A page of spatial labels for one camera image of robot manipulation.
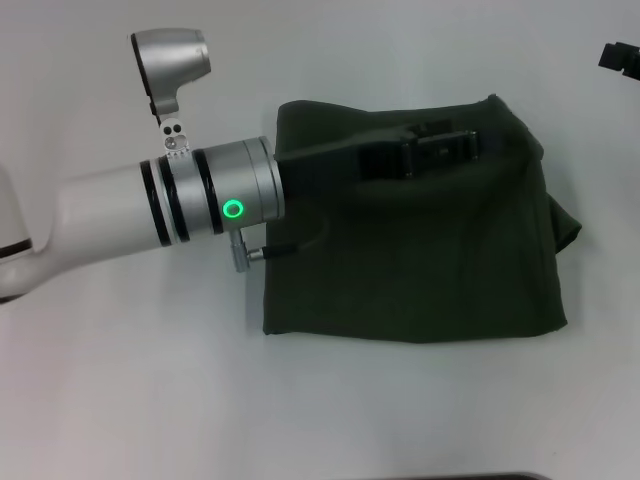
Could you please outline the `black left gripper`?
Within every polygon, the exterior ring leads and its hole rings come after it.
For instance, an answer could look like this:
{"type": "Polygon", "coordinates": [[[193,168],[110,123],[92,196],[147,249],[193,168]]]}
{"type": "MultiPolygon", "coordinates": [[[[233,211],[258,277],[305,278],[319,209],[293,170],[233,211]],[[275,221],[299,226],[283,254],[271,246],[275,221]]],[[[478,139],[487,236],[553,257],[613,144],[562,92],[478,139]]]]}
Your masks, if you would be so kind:
{"type": "Polygon", "coordinates": [[[374,180],[412,179],[479,158],[475,131],[454,131],[449,120],[420,122],[408,130],[374,130],[345,140],[276,153],[287,199],[333,193],[374,180]]]}

